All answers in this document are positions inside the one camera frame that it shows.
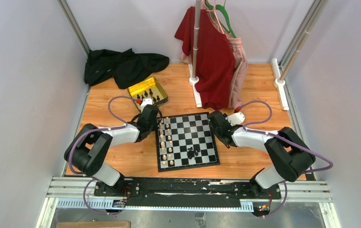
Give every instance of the black cloth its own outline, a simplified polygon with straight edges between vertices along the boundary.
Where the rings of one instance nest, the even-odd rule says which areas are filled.
[[[111,50],[90,51],[85,64],[84,82],[94,86],[110,77],[120,89],[128,88],[146,79],[151,73],[164,70],[169,58],[160,54],[135,54]]]

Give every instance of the white wall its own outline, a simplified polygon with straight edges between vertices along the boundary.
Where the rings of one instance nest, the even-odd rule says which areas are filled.
[[[361,227],[360,0],[329,0],[287,83],[309,146],[334,161],[318,177],[342,227]]]
[[[250,62],[281,58],[311,0],[227,0],[232,29]],[[179,61],[175,32],[195,0],[68,0],[90,48],[160,53]]]
[[[56,0],[0,1],[0,228],[35,227],[75,131],[85,62]]]

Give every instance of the white bracket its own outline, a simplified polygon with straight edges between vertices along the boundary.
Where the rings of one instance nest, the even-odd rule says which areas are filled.
[[[274,73],[274,86],[278,90],[279,102],[281,103],[282,110],[289,110],[287,95],[285,93],[284,85],[285,80],[281,81],[279,78],[281,77],[281,73],[278,67],[278,60],[273,58],[271,60],[272,72]]]
[[[190,72],[189,84],[193,87],[195,106],[197,106],[197,108],[201,108],[203,106],[203,103],[201,102],[200,93],[197,92],[197,90],[195,89],[195,84],[199,81],[199,78],[197,76],[195,77],[195,79],[192,78],[193,65],[191,64],[189,64],[189,72]]]

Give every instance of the metal pole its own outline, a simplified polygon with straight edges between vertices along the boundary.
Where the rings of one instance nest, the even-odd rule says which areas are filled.
[[[198,31],[200,29],[200,12],[201,12],[201,0],[195,0],[192,79],[195,79],[195,67],[197,64],[197,50],[198,50],[197,41],[198,41]]]
[[[318,5],[318,10],[315,11],[315,15],[311,18],[311,20],[307,23],[307,27],[305,29],[305,32],[301,38],[301,40],[299,41],[294,53],[292,54],[291,59],[288,61],[287,65],[285,66],[281,77],[279,78],[280,81],[283,81],[285,79],[285,76],[287,75],[288,71],[290,70],[293,62],[295,61],[297,55],[299,54],[300,50],[302,49],[303,45],[305,44],[305,41],[307,39],[307,37],[309,36],[310,32],[312,31],[313,26],[315,25],[319,15],[321,14],[321,12],[324,9],[324,6],[326,5],[326,3],[328,2],[328,0],[322,0],[319,5]]]

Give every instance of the floor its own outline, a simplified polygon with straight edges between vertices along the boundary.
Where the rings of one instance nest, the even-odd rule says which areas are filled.
[[[188,84],[187,64],[171,63],[154,76],[169,96],[169,103],[160,107],[163,116],[212,112],[196,108],[191,86]],[[277,89],[273,86],[274,76],[271,64],[249,64],[241,98],[243,103],[252,100],[267,102],[273,111],[271,120],[263,124],[251,125],[260,130],[279,130],[291,126],[287,111],[280,108]],[[81,127],[86,123],[96,126],[121,125],[107,110],[108,101],[118,95],[129,95],[127,90],[120,90],[111,78],[91,88],[81,120]],[[111,104],[112,111],[120,118],[130,121],[138,111],[128,99],[118,99]],[[222,110],[232,114],[232,109]],[[246,121],[260,121],[268,117],[268,108],[263,104],[251,104],[243,108]],[[220,165],[186,169],[180,171],[158,172],[155,134],[150,134],[140,143],[127,143],[109,149],[105,162],[125,176],[145,177],[184,177],[184,178],[226,178],[249,179],[262,168],[272,164],[267,153],[247,147],[227,149],[216,140]]]

